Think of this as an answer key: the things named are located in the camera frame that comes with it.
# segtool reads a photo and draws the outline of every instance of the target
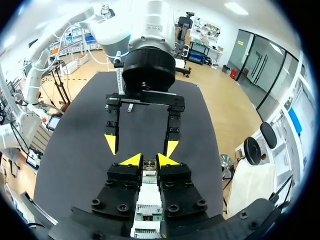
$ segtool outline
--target door handle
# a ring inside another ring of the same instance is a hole
[[[261,62],[261,59],[262,59],[262,56],[260,55],[260,56],[258,57],[258,59],[256,60],[256,63],[255,63],[254,68],[253,68],[253,71],[252,71],[252,73],[251,73],[251,77],[252,77],[252,78],[253,78],[254,75],[256,74],[256,71],[257,71],[257,69],[258,69],[258,67],[259,67],[259,64],[260,64],[260,62]]]
[[[266,66],[266,64],[267,64],[268,58],[269,58],[268,55],[265,55],[265,56],[264,56],[264,59],[263,59],[263,62],[262,62],[262,66],[261,66],[261,68],[259,69],[259,72],[258,72],[258,74],[256,75],[255,80],[253,81],[253,83],[256,84],[256,83],[259,81],[259,78],[260,78],[260,76],[261,76],[262,72],[264,71],[265,66]]]

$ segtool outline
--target bolt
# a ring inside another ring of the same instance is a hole
[[[167,188],[172,188],[174,184],[171,181],[166,181],[164,184]]]
[[[125,188],[126,188],[127,190],[133,188],[133,187],[132,187],[132,182],[130,182],[130,181],[126,181],[126,182],[124,183],[124,186],[125,186]]]
[[[129,210],[129,207],[126,204],[120,204],[117,209],[119,212],[125,213]]]
[[[108,179],[105,183],[106,183],[107,186],[111,186],[111,185],[113,185],[115,182],[114,182],[112,179]]]
[[[247,214],[246,211],[241,211],[239,213],[239,217],[240,217],[240,219],[247,219],[248,218],[248,214]]]
[[[187,187],[187,188],[190,188],[193,186],[193,182],[191,180],[186,180],[184,181],[184,185]]]
[[[92,206],[97,207],[97,206],[99,206],[100,204],[101,204],[101,202],[100,202],[99,199],[93,199],[93,200],[92,200]]]
[[[259,223],[257,221],[252,221],[252,222],[249,223],[248,227],[249,227],[250,230],[255,230],[256,228],[259,227]]]
[[[169,213],[173,214],[173,213],[177,213],[179,211],[180,207],[177,204],[172,204],[167,209],[168,209]]]
[[[91,235],[91,240],[102,240],[103,235],[100,232],[94,232]]]
[[[204,199],[200,199],[199,201],[196,202],[197,207],[203,208],[207,206],[207,202]]]

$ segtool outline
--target ceiling light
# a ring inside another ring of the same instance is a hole
[[[280,49],[278,46],[272,44],[271,42],[270,42],[270,45],[273,47],[274,50],[276,50],[278,53],[280,53],[281,55],[283,55],[281,49]]]
[[[11,44],[14,43],[15,40],[16,40],[16,36],[11,36],[11,37],[9,37],[9,38],[4,42],[3,47],[4,47],[4,48],[9,47]]]
[[[45,25],[47,25],[48,24],[48,22],[47,21],[44,21],[44,22],[42,22],[42,23],[40,23],[38,26],[36,26],[35,27],[35,29],[41,29],[41,28],[43,28]]]
[[[228,9],[230,9],[231,11],[233,11],[236,14],[239,15],[249,15],[249,13],[244,10],[241,6],[239,6],[237,3],[235,2],[228,2],[225,3],[224,6]]]

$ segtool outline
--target black cylindrical motor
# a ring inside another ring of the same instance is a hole
[[[139,97],[142,90],[168,92],[175,82],[174,57],[156,47],[142,47],[129,52],[123,66],[125,94]]]

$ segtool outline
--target white robotic arm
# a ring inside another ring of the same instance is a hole
[[[0,151],[5,148],[22,146],[27,152],[39,129],[42,128],[41,131],[44,134],[45,129],[42,127],[39,117],[48,120],[49,116],[38,108],[37,103],[42,73],[50,54],[47,48],[56,39],[63,37],[66,30],[75,23],[90,30],[111,62],[116,58],[118,51],[121,52],[120,57],[124,57],[128,54],[128,50],[131,52],[145,47],[157,48],[171,55],[174,53],[174,18],[167,3],[160,0],[150,0],[145,6],[145,11],[135,17],[141,21],[137,22],[132,32],[133,26],[128,19],[116,16],[106,20],[102,16],[96,15],[93,7],[86,7],[73,14],[68,13],[66,17],[62,17],[48,26],[44,34],[30,47],[26,56],[26,60],[32,64],[22,91],[23,99],[28,103],[27,106],[15,103],[4,76],[2,73],[0,74],[2,92],[14,116],[14,123],[12,123],[14,128],[11,123],[0,126]]]
[[[66,19],[63,17],[51,24],[39,40],[30,47],[26,60],[31,62],[32,68],[28,73],[25,87],[22,90],[23,99],[28,103],[27,106],[21,106],[15,103],[0,68],[2,94],[12,109],[14,118],[12,119],[12,123],[0,126],[0,151],[6,148],[18,147],[23,147],[26,152],[28,151],[32,139],[38,131],[41,131],[39,130],[39,128],[42,127],[41,119],[49,119],[49,116],[43,110],[38,109],[37,106],[41,78],[50,54],[48,47],[56,39],[62,37],[70,26],[87,19],[97,21],[102,19],[102,17],[96,16],[92,7],[79,10],[69,18]]]

